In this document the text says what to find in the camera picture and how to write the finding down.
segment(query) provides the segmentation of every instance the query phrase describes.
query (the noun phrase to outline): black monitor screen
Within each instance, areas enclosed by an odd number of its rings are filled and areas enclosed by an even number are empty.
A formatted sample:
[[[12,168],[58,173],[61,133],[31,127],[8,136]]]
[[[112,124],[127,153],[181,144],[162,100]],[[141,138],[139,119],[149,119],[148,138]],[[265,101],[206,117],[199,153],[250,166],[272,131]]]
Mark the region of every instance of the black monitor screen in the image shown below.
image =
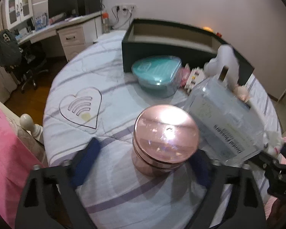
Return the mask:
[[[66,13],[67,16],[72,14],[72,10],[76,8],[76,0],[48,0],[49,18]]]

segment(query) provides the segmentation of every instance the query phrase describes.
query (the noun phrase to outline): wooden floor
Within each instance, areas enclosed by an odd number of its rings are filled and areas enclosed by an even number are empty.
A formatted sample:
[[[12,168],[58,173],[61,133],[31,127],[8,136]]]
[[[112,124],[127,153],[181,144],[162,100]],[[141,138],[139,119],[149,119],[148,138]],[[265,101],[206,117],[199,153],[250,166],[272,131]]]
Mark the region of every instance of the wooden floor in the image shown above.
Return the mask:
[[[30,83],[26,86],[25,93],[22,94],[21,86],[18,86],[12,92],[5,106],[18,116],[29,114],[33,118],[34,123],[42,125],[43,112],[52,81],[66,64],[66,59],[48,60],[45,68],[48,68],[49,72],[38,75],[35,80],[38,86],[37,90],[34,90],[33,84]]]

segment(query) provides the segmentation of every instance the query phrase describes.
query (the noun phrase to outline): rose gold round container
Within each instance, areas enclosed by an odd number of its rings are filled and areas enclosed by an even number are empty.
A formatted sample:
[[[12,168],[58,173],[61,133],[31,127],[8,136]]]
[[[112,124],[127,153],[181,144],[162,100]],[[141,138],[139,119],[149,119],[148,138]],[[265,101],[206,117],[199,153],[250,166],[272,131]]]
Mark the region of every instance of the rose gold round container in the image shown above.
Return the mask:
[[[181,166],[197,150],[199,130],[192,117],[172,105],[155,105],[137,118],[131,158],[148,176],[160,176]]]

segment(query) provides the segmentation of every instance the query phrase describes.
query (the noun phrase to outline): clear bottle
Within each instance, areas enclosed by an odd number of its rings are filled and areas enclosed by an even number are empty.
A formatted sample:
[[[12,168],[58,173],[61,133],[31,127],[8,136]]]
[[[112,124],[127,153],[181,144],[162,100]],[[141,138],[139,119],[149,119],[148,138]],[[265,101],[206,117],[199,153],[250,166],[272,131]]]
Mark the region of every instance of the clear bottle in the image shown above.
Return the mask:
[[[102,13],[103,33],[110,32],[109,15],[107,12]]]

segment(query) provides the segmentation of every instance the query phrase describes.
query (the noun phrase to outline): wi-fi symbol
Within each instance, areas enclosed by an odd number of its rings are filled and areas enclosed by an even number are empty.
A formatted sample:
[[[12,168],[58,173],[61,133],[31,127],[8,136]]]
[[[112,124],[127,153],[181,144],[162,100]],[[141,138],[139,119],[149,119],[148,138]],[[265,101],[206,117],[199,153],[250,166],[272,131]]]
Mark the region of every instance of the wi-fi symbol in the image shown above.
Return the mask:
[[[72,113],[79,116],[83,112],[90,111],[92,97],[91,96],[83,96],[75,99],[70,103],[68,110],[72,111]]]

